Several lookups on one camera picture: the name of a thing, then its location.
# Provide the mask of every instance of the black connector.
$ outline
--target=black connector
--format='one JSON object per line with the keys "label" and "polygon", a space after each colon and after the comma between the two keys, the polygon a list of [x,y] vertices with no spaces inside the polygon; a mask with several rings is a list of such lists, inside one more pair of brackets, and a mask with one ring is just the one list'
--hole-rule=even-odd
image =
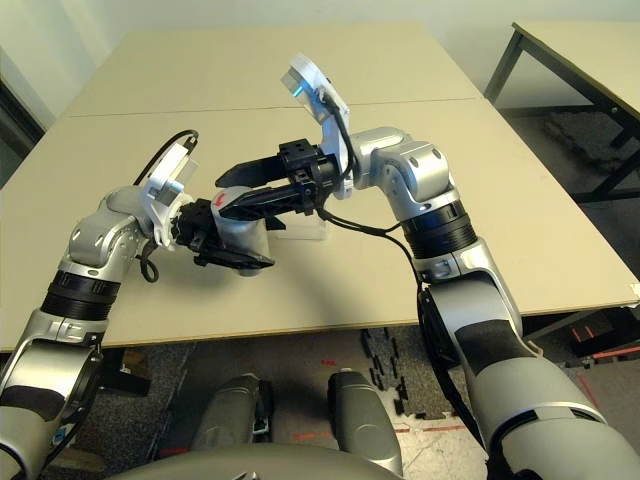
{"label": "black connector", "polygon": [[402,230],[418,259],[455,252],[478,239],[460,200],[405,220]]}
{"label": "black connector", "polygon": [[119,288],[118,282],[59,270],[40,310],[76,320],[106,320]]}

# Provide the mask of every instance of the black cable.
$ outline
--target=black cable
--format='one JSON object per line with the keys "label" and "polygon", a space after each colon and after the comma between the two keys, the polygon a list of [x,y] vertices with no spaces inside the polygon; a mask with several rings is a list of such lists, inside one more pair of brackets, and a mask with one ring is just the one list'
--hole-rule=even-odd
{"label": "black cable", "polygon": [[140,255],[136,255],[136,258],[140,260],[140,273],[144,277],[144,279],[149,283],[155,283],[160,278],[160,272],[158,271],[158,267],[149,260],[149,256],[158,248],[158,244],[155,240],[149,240],[142,247],[142,252]]}
{"label": "black cable", "polygon": [[418,298],[417,298],[417,308],[418,308],[418,323],[420,324],[420,331],[422,332],[422,340],[425,346],[425,350],[427,352],[427,358],[431,363],[431,368],[433,369],[433,373],[438,380],[438,385],[440,385],[440,389],[444,394],[444,397],[451,404],[456,414],[462,420],[465,427],[469,430],[469,433],[476,439],[476,441],[480,444],[482,448],[484,448],[484,444],[482,443],[482,437],[480,435],[480,429],[478,428],[478,423],[476,422],[473,414],[467,407],[467,404],[464,403],[462,399],[462,395],[458,391],[457,387],[451,380],[451,376],[449,375],[449,370],[446,365],[440,360],[438,356],[438,349],[433,343],[431,337],[427,333],[427,329],[425,327],[425,319],[424,312],[422,311],[422,307],[420,305],[420,293],[422,293],[422,287],[418,286]]}
{"label": "black cable", "polygon": [[[340,183],[349,174],[349,172],[353,170],[353,165],[355,163],[355,152],[353,149],[353,145],[351,144],[351,139],[349,138],[347,129],[344,125],[344,122],[342,121],[342,116],[340,115],[340,111],[337,105],[335,104],[333,99],[329,96],[325,97],[325,103],[329,111],[334,116],[336,123],[338,125],[338,129],[340,130],[340,135],[342,136],[342,139],[344,140],[344,143],[347,146],[347,153],[348,153],[347,168],[338,179],[338,183]],[[424,322],[424,316],[422,315],[422,308],[420,306],[420,297],[419,297],[420,293],[422,292],[422,279],[420,278],[420,275],[418,274],[418,272],[416,272],[413,266],[412,256],[407,250],[407,248],[400,241],[388,235],[389,232],[398,228],[400,226],[400,223],[387,229],[361,225],[359,223],[337,217],[336,215],[333,215],[332,213],[328,212],[327,210],[324,209],[324,202],[323,202],[323,205],[316,206],[316,210],[318,211],[318,216],[323,220],[326,220],[334,225],[337,225],[338,227],[345,228],[347,230],[352,230],[356,232],[365,233],[367,235],[385,238],[395,243],[403,251],[404,255],[407,257],[407,260],[409,261],[409,265],[411,265],[411,271],[413,272],[414,278],[416,280],[417,294],[418,294],[417,296],[418,321],[420,323],[420,330],[422,332],[422,338],[425,344],[427,357],[431,363],[433,372],[436,376],[436,379],[438,380],[438,384],[440,385],[440,389],[442,390],[442,393],[444,394],[445,398],[449,401],[449,403],[451,404],[453,409],[456,411],[456,413],[458,414],[458,416],[460,417],[464,425],[467,427],[467,429],[469,430],[473,438],[476,439],[476,441],[480,444],[480,446],[483,446],[482,437],[480,436],[480,429],[478,428],[478,424],[475,421],[475,418],[473,417],[471,411],[469,410],[467,405],[464,403],[464,400],[462,399],[460,392],[458,391],[455,384],[453,383],[453,380],[451,380],[451,376],[449,375],[449,370],[447,369],[446,365],[441,362],[440,357],[438,356],[437,348],[433,344],[431,337],[427,334],[426,329],[424,327],[425,322]]]}
{"label": "black cable", "polygon": [[142,182],[145,175],[149,173],[149,170],[151,170],[151,167],[155,165],[155,163],[162,156],[162,154],[166,152],[169,149],[169,147],[171,147],[171,145],[176,143],[182,137],[186,137],[187,135],[190,135],[191,139],[187,140],[184,143],[184,146],[188,149],[189,151],[188,153],[191,153],[191,151],[198,144],[198,135],[199,135],[198,132],[196,130],[189,129],[189,130],[183,130],[181,132],[176,133],[169,140],[164,142],[164,144],[160,147],[160,149],[156,152],[156,154],[153,157],[151,157],[151,160],[149,160],[149,162],[145,165],[145,167],[142,169],[142,172],[140,172],[140,175],[138,175],[138,177],[133,181],[133,184],[140,185],[140,182]]}
{"label": "black cable", "polygon": [[338,108],[336,103],[333,101],[333,98],[331,98],[329,95],[325,95],[323,101],[325,105],[327,105],[327,109],[329,110],[329,112],[331,112],[331,114],[333,115],[333,118],[335,119],[336,124],[338,125],[340,136],[342,137],[342,140],[344,141],[344,144],[347,147],[347,168],[345,168],[344,172],[342,172],[340,174],[340,177],[338,177],[338,184],[340,184],[342,181],[344,181],[345,178],[347,178],[347,175],[349,175],[349,173],[353,171],[356,154],[355,154],[355,150],[353,149],[353,144],[351,143],[351,138],[349,138],[349,132],[347,132],[347,127],[344,124],[344,120],[342,120],[342,115],[340,115],[340,109]]}
{"label": "black cable", "polygon": [[53,448],[53,450],[49,452],[49,454],[47,455],[47,458],[44,461],[44,465],[42,466],[43,470],[47,465],[49,465],[53,461],[54,458],[56,458],[60,454],[60,452],[62,452],[62,450],[64,450],[64,448],[69,444],[71,439],[76,435],[76,433],[78,433],[78,430],[80,429],[80,427],[84,425],[84,422],[87,420],[87,417],[89,416],[89,412],[93,407],[93,403],[95,402],[97,394],[98,394],[98,389],[96,389],[96,391],[93,392],[89,400],[89,403],[85,405],[84,413],[82,414],[82,416],[76,421],[76,423],[73,424],[73,427],[71,427],[71,430],[69,430],[69,432],[64,436],[64,438],[60,441],[60,443],[56,445]]}

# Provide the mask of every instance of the table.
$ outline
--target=table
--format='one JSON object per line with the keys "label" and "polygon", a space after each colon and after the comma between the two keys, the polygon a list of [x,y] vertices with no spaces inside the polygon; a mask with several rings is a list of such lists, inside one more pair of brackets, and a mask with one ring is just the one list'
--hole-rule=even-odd
{"label": "table", "polygon": [[[320,140],[318,125],[278,81],[300,45],[351,102],[353,132],[393,125],[441,147],[476,231],[487,239],[524,314],[638,302],[633,274],[426,32],[410,25],[314,28],[147,32],[123,42],[1,192],[0,349],[15,345],[30,311],[42,302],[75,222],[105,193],[130,183],[176,131],[200,131],[195,158],[201,166],[187,191],[203,198],[212,197],[214,180],[235,163],[272,155],[283,141]],[[296,48],[274,40],[283,30],[297,32]],[[327,38],[340,39],[345,51],[327,49]],[[271,47],[263,48],[267,42]],[[187,62],[190,76],[165,68],[174,52],[184,49],[189,56],[192,44],[199,60],[210,60]],[[259,78],[243,54],[253,51],[260,53],[254,58]],[[404,68],[372,69],[370,51],[394,54],[389,62]],[[262,60],[266,55],[271,61]],[[213,68],[219,58],[226,70]],[[160,71],[166,78],[155,78]],[[160,86],[146,83],[154,78]],[[70,178],[72,188],[66,187]],[[346,202],[332,199],[329,208],[371,225],[393,223],[386,200],[374,190],[358,191]],[[326,241],[273,239],[271,251],[276,266],[255,278],[197,267],[186,249],[154,253],[160,281],[149,285],[131,269],[104,344],[416,321],[415,285],[406,259],[389,242],[336,227]]]}
{"label": "table", "polygon": [[[524,314],[638,301],[633,274],[487,101],[361,105],[351,118],[354,132],[394,125],[440,146]],[[3,191],[2,349],[14,345],[42,301],[74,222],[104,192],[132,181],[165,138],[187,127],[200,131],[194,153],[201,165],[187,190],[205,198],[229,166],[272,154],[281,141],[320,139],[311,117],[290,108],[56,122]],[[61,187],[72,171],[82,181]],[[384,196],[372,189],[329,207],[367,224],[393,223]],[[272,255],[276,266],[242,278],[195,266],[186,249],[157,252],[160,281],[149,285],[131,269],[105,345],[415,322],[415,285],[402,253],[388,242],[332,228],[326,241],[274,240]]]}
{"label": "table", "polygon": [[[513,23],[514,33],[485,89],[495,102],[520,54],[525,51],[618,122],[623,131],[611,142],[640,138],[640,22]],[[640,150],[592,192],[575,201],[596,202],[640,197],[640,189],[616,189],[640,167]]]}
{"label": "table", "polygon": [[299,108],[280,83],[298,52],[349,105],[482,97],[420,25],[143,31],[125,37],[66,115]]}

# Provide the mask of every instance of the white wall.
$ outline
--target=white wall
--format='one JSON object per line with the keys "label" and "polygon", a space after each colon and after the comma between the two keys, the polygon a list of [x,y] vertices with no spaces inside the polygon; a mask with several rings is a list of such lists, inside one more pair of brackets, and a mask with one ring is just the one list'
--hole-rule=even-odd
{"label": "white wall", "polygon": [[[483,90],[520,18],[639,21],[640,1],[0,0],[0,73],[50,126],[130,30],[419,21]],[[524,57],[501,97],[503,106],[581,102]]]}

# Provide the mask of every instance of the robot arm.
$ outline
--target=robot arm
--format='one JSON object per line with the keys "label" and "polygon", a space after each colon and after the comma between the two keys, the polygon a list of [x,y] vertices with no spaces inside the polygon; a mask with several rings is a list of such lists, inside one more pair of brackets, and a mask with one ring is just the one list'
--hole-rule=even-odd
{"label": "robot arm", "polygon": [[[198,265],[247,274],[273,264],[266,229],[282,227],[276,215],[316,210],[335,219],[324,210],[326,198],[346,198],[352,186],[378,187],[402,226],[427,353],[447,398],[487,450],[490,476],[636,478],[640,459],[631,446],[560,369],[522,341],[517,308],[473,230],[444,155],[394,128],[349,136],[346,104],[304,57],[284,81],[322,124],[320,146],[282,144],[277,155],[219,178],[216,185],[228,188],[213,202],[192,202],[183,191],[192,146],[175,145],[144,187],[108,195],[73,230],[0,380],[3,478],[20,471],[36,478],[56,453],[51,438],[58,426],[77,424],[90,407],[109,309],[139,251],[142,266],[148,245],[184,245],[197,253]],[[253,190],[281,178],[289,185]],[[384,236],[372,227],[352,229]],[[447,382],[446,366],[458,362],[473,416]]]}
{"label": "robot arm", "polygon": [[[313,97],[304,79],[295,90],[287,86],[294,96],[305,91],[311,105],[342,102],[339,97],[328,101],[327,95],[337,94],[323,89]],[[310,111],[321,121],[317,109]],[[640,458],[633,448],[558,367],[523,342],[520,314],[486,243],[473,230],[442,152],[389,127],[344,140],[353,151],[355,188],[378,187],[402,226],[420,283],[418,314],[427,353],[445,395],[489,454],[489,476],[636,478]],[[284,165],[281,177],[291,182],[287,188],[313,193],[322,212],[323,199],[340,185],[337,172],[343,169],[335,159],[333,170],[320,169],[332,163],[322,148],[310,147],[306,160],[291,168],[289,155],[281,146],[277,157]],[[227,172],[219,185],[242,184],[243,168]],[[300,178],[307,181],[304,188]],[[277,197],[278,190],[268,187],[248,192],[222,214],[238,220],[268,216],[275,213]],[[305,199],[302,193],[298,198]],[[289,210],[307,213],[300,205]],[[441,367],[455,363],[464,368],[473,417],[465,418],[466,406],[451,395],[453,384],[443,375]]]}
{"label": "robot arm", "polygon": [[[211,201],[193,202],[184,193],[197,166],[189,157],[194,137],[175,143],[184,133],[156,154],[159,163],[143,186],[110,193],[73,229],[44,302],[0,378],[0,478],[19,472],[37,478],[82,423],[99,386],[109,311],[136,257],[151,282],[158,273],[155,266],[148,272],[148,255],[157,245],[187,246],[198,265],[245,273],[273,265],[264,220],[216,220]],[[233,198],[229,190],[217,197],[223,195]],[[265,242],[246,240],[256,237]],[[65,440],[52,446],[57,429],[71,424]]]}

